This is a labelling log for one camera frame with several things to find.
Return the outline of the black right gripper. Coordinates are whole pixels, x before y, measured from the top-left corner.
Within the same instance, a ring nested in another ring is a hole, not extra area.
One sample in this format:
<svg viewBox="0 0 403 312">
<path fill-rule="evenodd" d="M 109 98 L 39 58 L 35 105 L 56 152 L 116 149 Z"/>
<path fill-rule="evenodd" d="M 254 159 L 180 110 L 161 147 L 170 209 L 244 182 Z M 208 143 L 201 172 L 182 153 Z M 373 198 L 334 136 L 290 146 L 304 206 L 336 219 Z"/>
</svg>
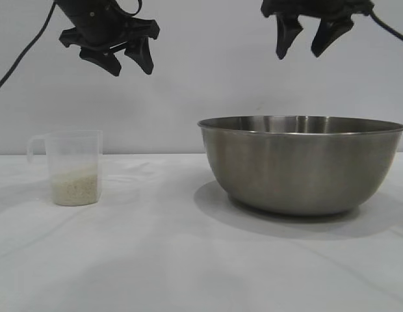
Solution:
<svg viewBox="0 0 403 312">
<path fill-rule="evenodd" d="M 268 18 L 276 15 L 276 54 L 284 59 L 296 37 L 303 31 L 298 16 L 321 19 L 311 44 L 315 57 L 321 54 L 354 26 L 353 14 L 368 16 L 373 10 L 372 1 L 335 0 L 263 0 L 261 13 Z"/>
</svg>

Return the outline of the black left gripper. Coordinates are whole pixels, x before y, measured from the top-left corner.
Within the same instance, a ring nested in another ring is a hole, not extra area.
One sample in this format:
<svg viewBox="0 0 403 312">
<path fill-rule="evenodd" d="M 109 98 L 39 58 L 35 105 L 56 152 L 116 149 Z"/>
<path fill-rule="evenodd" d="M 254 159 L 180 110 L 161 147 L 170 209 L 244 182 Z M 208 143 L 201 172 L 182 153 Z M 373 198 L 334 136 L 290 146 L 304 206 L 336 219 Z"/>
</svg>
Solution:
<svg viewBox="0 0 403 312">
<path fill-rule="evenodd" d="M 140 19 L 121 9 L 117 1 L 55 1 L 73 28 L 62 31 L 60 42 L 81 47 L 79 56 L 118 77 L 121 64 L 113 53 L 123 51 L 142 71 L 151 75 L 154 64 L 149 39 L 158 39 L 154 19 Z"/>
</svg>

